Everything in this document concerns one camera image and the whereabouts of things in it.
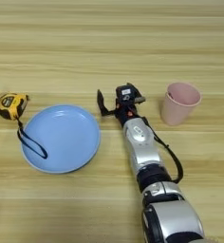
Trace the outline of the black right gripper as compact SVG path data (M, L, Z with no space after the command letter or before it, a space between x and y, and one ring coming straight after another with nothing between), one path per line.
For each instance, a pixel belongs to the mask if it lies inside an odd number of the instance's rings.
M134 118L138 118L137 104L143 103L145 98L136 98L132 101L121 101L119 98L116 99L116 107L113 110L108 110L104 105L103 94L101 90L97 91L97 104L101 110L103 116L115 116L116 119L120 122L121 126Z

